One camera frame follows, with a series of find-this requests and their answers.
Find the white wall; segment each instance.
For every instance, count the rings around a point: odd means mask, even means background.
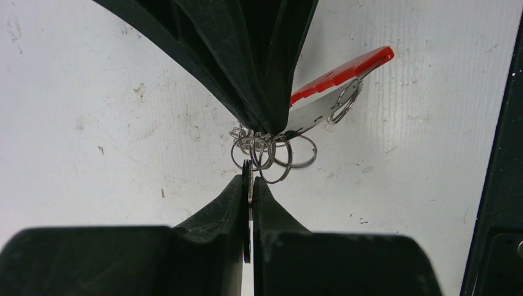
[[[415,238],[458,295],[522,3],[320,0],[295,88],[375,47],[396,58],[339,125],[308,132],[318,159],[271,187],[278,201],[313,231]],[[1,0],[0,26],[0,244],[32,226],[176,225],[238,173],[232,115],[97,4]]]

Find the red plastic tag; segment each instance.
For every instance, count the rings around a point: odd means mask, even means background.
[[[318,77],[304,87],[298,89],[290,97],[290,105],[300,99],[321,93],[333,86],[338,86],[352,78],[362,78],[368,73],[392,60],[394,52],[389,46],[380,47],[356,59],[347,62],[336,69]]]

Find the black frame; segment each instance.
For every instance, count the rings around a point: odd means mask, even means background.
[[[523,23],[461,287],[462,296],[523,295]]]

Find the red key tag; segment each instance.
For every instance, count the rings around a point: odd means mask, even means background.
[[[289,121],[285,130],[278,134],[280,141],[288,141],[315,127],[324,120],[337,123],[348,112],[361,91],[362,79],[394,57],[388,46],[375,49],[350,62],[325,73],[290,97],[290,104],[314,94],[325,92],[319,99],[293,109],[289,112]]]

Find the keychain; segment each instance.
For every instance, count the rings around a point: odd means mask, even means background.
[[[394,57],[392,49],[388,46],[375,49],[356,59],[343,64],[330,72],[298,89],[290,97],[289,120],[287,126],[281,133],[276,135],[261,134],[239,125],[229,133],[234,138],[231,148],[231,158],[238,168],[242,168],[234,158],[234,150],[238,148],[252,161],[252,171],[259,171],[260,177],[268,184],[283,181],[292,169],[306,168],[310,166],[318,155],[316,144],[304,136],[303,133],[314,128],[323,121],[329,124],[338,124],[361,92],[362,80],[373,70],[390,61]],[[311,103],[293,108],[293,105],[301,99],[319,98]],[[302,138],[313,147],[313,156],[302,163],[294,163],[292,159],[292,147],[290,140]],[[276,158],[276,149],[285,147],[287,150],[287,162]],[[263,171],[277,164],[285,171],[275,181],[265,178]]]

